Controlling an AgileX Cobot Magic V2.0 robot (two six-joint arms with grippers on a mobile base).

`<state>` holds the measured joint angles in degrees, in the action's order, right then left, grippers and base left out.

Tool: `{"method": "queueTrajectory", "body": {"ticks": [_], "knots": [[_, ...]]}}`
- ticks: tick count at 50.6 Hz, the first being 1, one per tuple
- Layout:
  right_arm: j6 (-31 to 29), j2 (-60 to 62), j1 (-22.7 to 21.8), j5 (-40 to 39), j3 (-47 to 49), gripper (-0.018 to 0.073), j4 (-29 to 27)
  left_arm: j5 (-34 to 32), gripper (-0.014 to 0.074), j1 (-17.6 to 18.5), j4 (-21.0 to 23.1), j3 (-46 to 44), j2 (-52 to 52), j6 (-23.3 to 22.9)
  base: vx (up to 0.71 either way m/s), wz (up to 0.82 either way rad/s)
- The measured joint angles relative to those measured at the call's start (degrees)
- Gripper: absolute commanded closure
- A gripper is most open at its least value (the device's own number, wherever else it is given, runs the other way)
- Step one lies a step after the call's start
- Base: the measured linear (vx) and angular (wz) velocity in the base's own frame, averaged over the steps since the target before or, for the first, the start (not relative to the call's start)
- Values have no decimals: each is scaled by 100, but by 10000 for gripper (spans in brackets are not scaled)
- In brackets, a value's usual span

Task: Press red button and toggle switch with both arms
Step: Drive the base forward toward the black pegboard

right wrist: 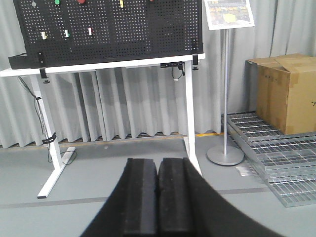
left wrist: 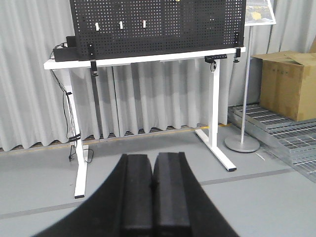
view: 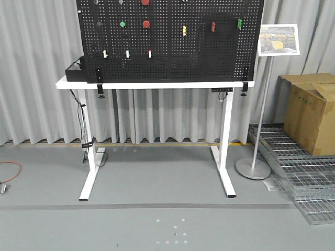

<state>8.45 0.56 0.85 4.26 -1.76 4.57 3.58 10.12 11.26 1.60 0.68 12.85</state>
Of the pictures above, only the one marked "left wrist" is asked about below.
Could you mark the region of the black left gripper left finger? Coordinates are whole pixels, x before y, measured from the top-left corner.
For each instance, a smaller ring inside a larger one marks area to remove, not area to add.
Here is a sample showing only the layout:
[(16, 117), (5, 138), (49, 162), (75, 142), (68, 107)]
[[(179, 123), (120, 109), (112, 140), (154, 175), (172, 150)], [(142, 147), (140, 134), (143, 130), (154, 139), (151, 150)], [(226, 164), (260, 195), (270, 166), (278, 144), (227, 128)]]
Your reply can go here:
[(147, 155), (123, 154), (78, 208), (38, 237), (152, 237), (152, 168)]

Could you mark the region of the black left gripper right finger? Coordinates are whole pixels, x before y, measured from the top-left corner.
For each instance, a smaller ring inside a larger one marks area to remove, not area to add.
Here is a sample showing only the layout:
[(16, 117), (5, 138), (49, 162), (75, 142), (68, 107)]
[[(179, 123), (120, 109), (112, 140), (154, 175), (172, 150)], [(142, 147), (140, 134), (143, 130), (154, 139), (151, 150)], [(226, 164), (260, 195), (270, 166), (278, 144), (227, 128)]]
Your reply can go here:
[(184, 152), (159, 153), (154, 165), (156, 237), (237, 237), (193, 174)]

